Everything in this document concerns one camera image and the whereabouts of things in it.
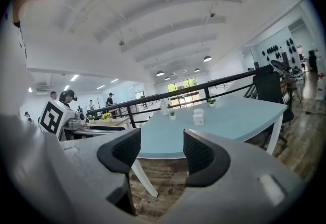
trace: white bottle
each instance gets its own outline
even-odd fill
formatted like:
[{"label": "white bottle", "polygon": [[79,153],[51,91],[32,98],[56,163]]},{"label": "white bottle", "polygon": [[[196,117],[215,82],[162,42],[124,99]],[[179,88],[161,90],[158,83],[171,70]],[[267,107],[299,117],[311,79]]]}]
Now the white bottle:
[{"label": "white bottle", "polygon": [[169,110],[167,108],[167,104],[162,100],[160,104],[161,112],[163,116],[168,116],[169,115]]},{"label": "white bottle", "polygon": [[201,108],[194,109],[193,120],[194,120],[194,125],[198,125],[198,126],[204,125],[204,110]]}]

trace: metal railing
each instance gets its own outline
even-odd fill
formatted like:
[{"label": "metal railing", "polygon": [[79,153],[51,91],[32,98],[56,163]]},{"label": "metal railing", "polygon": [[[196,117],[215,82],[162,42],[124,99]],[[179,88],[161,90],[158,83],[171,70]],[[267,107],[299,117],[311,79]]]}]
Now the metal railing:
[{"label": "metal railing", "polygon": [[[161,100],[161,99],[175,97],[175,96],[183,95],[183,94],[186,94],[186,93],[189,93],[189,92],[195,92],[195,91],[198,91],[198,90],[201,90],[201,89],[204,89],[205,98],[201,98],[201,99],[194,100],[194,101],[191,101],[191,102],[186,102],[186,103],[183,103],[182,105],[187,105],[187,104],[191,104],[191,103],[205,101],[208,98],[215,98],[215,97],[219,97],[219,96],[224,96],[224,95],[227,95],[227,94],[230,94],[230,93],[233,93],[233,92],[236,92],[236,91],[239,91],[239,90],[242,90],[242,89],[253,86],[254,84],[252,83],[252,84],[249,84],[247,86],[244,86],[244,87],[241,87],[241,88],[238,88],[238,89],[234,89],[234,90],[231,90],[231,91],[226,91],[226,92],[224,92],[222,94],[213,95],[213,96],[211,96],[210,93],[209,93],[209,88],[211,88],[211,87],[222,85],[222,84],[232,82],[232,81],[235,81],[235,80],[239,80],[239,79],[242,79],[242,78],[245,78],[245,77],[248,77],[248,76],[252,76],[252,75],[255,75],[255,71],[249,71],[249,72],[242,73],[242,74],[232,75],[232,76],[220,78],[220,79],[217,79],[217,80],[209,81],[209,82],[203,83],[201,85],[176,90],[176,91],[173,91],[173,92],[167,92],[167,93],[164,93],[164,94],[156,94],[156,95],[152,95],[152,96],[147,96],[147,97],[143,97],[143,98],[136,99],[136,100],[133,100],[133,101],[128,101],[128,102],[116,104],[116,105],[113,105],[113,106],[110,106],[110,107],[100,108],[100,109],[97,109],[97,110],[93,110],[89,114],[96,115],[98,112],[110,111],[110,110],[115,110],[117,108],[122,108],[123,107],[123,108],[127,109],[127,113],[122,114],[122,115],[114,115],[114,116],[115,117],[124,117],[124,116],[128,115],[129,118],[130,118],[131,125],[133,126],[133,128],[136,128],[136,123],[145,123],[147,120],[135,121],[134,117],[133,117],[134,115],[159,111],[160,108],[150,109],[150,110],[145,109],[143,111],[139,111],[137,108],[132,109],[133,106],[137,107],[138,104],[144,104],[144,103],[147,104],[149,102],[152,102],[152,104],[154,104],[154,101],[157,102],[158,100]],[[180,104],[171,105],[171,106],[169,106],[169,108],[174,108],[174,107],[177,107],[177,106],[180,106]]]}]

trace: window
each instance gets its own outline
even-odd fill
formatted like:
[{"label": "window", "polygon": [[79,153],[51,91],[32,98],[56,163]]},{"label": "window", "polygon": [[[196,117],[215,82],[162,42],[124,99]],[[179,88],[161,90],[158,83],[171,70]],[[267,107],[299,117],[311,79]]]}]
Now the window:
[{"label": "window", "polygon": [[[168,92],[173,92],[176,90],[184,89],[184,88],[189,88],[197,85],[197,81],[195,78],[187,79],[184,81],[179,81],[175,83],[168,84]],[[190,103],[190,104],[185,104],[189,103],[195,100],[199,100],[199,92],[190,92],[186,93],[183,95],[178,95],[178,96],[173,96],[171,97],[171,105],[179,105],[179,107],[174,107],[173,109],[179,109],[179,108],[184,108],[184,107],[190,107],[194,106],[197,104],[200,104],[201,102],[196,102],[196,103]]]}]

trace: ceiling beam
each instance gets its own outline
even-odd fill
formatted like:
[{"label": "ceiling beam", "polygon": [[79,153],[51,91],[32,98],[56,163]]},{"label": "ceiling beam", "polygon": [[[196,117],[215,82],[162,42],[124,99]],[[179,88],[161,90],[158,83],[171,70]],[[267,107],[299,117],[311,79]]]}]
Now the ceiling beam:
[{"label": "ceiling beam", "polygon": [[[144,5],[135,8],[132,12],[124,14],[125,20],[115,19],[113,22],[107,21],[104,25],[101,25],[93,33],[93,36],[98,40],[99,43],[103,42],[107,37],[113,34],[115,31],[121,29],[126,23],[132,23],[137,19],[140,19],[150,13],[158,10],[169,8],[176,5],[196,3],[196,2],[210,2],[214,0],[153,0],[152,2],[146,2]],[[234,3],[241,3],[241,0],[221,0]]]},{"label": "ceiling beam", "polygon": [[190,57],[194,57],[194,56],[197,56],[196,54],[200,55],[200,54],[208,53],[208,52],[209,52],[209,47],[201,49],[201,50],[192,51],[191,53],[181,53],[181,54],[178,54],[178,55],[174,55],[171,58],[162,59],[162,60],[158,60],[155,63],[147,64],[147,65],[144,66],[144,68],[149,69],[149,68],[157,65],[157,63],[159,63],[159,65],[161,66],[161,65],[166,64],[166,63],[168,63],[170,61],[175,61],[175,60],[178,60],[178,59],[185,59],[185,56],[189,57],[189,55],[190,55]]},{"label": "ceiling beam", "polygon": [[164,47],[159,49],[153,49],[151,52],[142,53],[141,55],[136,57],[135,60],[137,63],[139,63],[141,61],[156,57],[158,55],[167,53],[169,51],[173,51],[177,48],[187,47],[194,44],[199,44],[208,41],[215,41],[215,40],[216,40],[216,34],[205,35],[201,38],[201,40],[199,40],[199,38],[193,37],[178,43],[171,43],[169,45],[165,45]]},{"label": "ceiling beam", "polygon": [[179,23],[174,23],[173,26],[167,25],[167,26],[161,27],[155,31],[150,31],[146,34],[143,34],[143,39],[140,39],[140,38],[132,39],[130,42],[128,42],[128,45],[124,45],[121,47],[121,51],[122,51],[122,53],[127,52],[128,50],[130,50],[134,47],[137,47],[141,44],[144,44],[152,39],[155,39],[155,38],[158,38],[158,37],[161,37],[166,34],[176,32],[176,31],[189,29],[191,27],[212,25],[212,24],[222,24],[222,23],[225,23],[225,17],[223,17],[223,16],[217,16],[217,17],[210,18],[208,20],[207,24],[204,20],[202,20],[202,18],[195,18],[192,20],[186,20],[186,21],[182,21]]}]

